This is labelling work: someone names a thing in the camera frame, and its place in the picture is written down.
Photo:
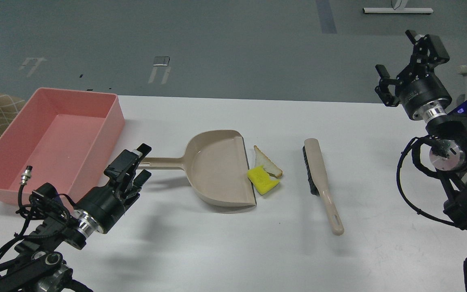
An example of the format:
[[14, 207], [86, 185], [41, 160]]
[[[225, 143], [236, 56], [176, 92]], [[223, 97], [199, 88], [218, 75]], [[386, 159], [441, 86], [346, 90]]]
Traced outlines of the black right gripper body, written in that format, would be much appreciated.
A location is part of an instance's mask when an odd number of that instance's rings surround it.
[[397, 75], [397, 79], [401, 84], [395, 87], [395, 96], [410, 120], [422, 119], [419, 109], [424, 105], [438, 102], [446, 109], [452, 102], [450, 94], [435, 72], [424, 66], [417, 68], [408, 65]]

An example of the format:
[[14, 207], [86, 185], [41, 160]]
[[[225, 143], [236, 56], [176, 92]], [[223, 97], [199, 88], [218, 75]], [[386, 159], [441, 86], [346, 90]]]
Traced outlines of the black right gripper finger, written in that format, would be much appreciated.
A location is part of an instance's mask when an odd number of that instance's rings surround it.
[[413, 53], [405, 68], [407, 75], [431, 74], [437, 66], [450, 61], [450, 55], [439, 36], [420, 35], [414, 30], [406, 30], [405, 34], [413, 44]]
[[389, 87], [402, 85], [402, 80], [400, 78], [391, 78], [384, 65], [377, 64], [375, 65], [375, 69], [379, 75], [375, 93], [378, 94], [380, 100], [386, 107], [397, 107], [400, 104], [400, 100], [391, 93]]

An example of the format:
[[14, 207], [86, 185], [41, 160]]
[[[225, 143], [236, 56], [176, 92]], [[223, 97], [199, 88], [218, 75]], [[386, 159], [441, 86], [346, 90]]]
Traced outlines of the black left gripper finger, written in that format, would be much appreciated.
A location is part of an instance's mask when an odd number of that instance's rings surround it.
[[152, 173], [147, 170], [141, 170], [134, 178], [131, 178], [128, 187], [126, 188], [126, 199], [133, 198], [139, 195], [143, 185], [150, 179]]
[[138, 148], [124, 150], [104, 170], [104, 175], [110, 183], [130, 183], [131, 178], [137, 175], [141, 161], [152, 151], [147, 144], [141, 144]]

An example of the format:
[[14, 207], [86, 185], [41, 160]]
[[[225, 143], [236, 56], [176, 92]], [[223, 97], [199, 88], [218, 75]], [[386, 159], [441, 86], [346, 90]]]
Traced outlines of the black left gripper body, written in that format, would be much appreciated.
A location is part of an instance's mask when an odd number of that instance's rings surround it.
[[96, 231], [107, 234], [125, 212], [139, 199], [141, 186], [133, 181], [109, 181], [93, 187], [75, 204], [75, 213], [87, 215], [96, 223]]

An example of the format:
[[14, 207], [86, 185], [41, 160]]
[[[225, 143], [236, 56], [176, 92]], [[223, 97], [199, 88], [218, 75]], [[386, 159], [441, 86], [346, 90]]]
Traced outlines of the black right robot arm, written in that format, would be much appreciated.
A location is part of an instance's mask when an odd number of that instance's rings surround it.
[[[427, 135], [411, 139], [402, 151], [396, 169], [400, 195], [418, 215], [467, 231], [467, 93], [465, 101], [447, 113], [452, 98], [435, 74], [450, 57], [441, 39], [432, 34], [407, 30], [413, 44], [406, 67], [391, 78], [384, 65], [375, 66], [379, 83], [375, 92], [387, 107], [404, 108], [410, 120], [423, 120]], [[467, 76], [467, 65], [460, 68]], [[447, 196], [443, 213], [449, 220], [434, 217], [415, 206], [401, 186], [401, 168], [411, 154], [413, 165], [428, 177], [438, 179]]]

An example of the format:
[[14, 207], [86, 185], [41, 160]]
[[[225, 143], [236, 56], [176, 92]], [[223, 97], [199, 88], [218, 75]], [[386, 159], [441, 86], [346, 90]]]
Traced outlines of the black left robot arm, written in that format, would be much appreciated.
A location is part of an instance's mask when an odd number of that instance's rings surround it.
[[74, 202], [69, 211], [63, 194], [50, 183], [31, 192], [28, 204], [22, 202], [24, 187], [31, 178], [27, 166], [21, 176], [18, 210], [24, 225], [14, 238], [0, 248], [0, 292], [88, 292], [90, 289], [73, 278], [63, 254], [57, 251], [62, 243], [82, 249], [94, 232], [106, 234], [124, 213], [139, 199], [141, 189], [150, 178], [149, 171], [137, 174], [139, 165], [151, 152], [141, 144], [133, 151], [124, 150], [107, 166], [109, 181], [93, 187]]

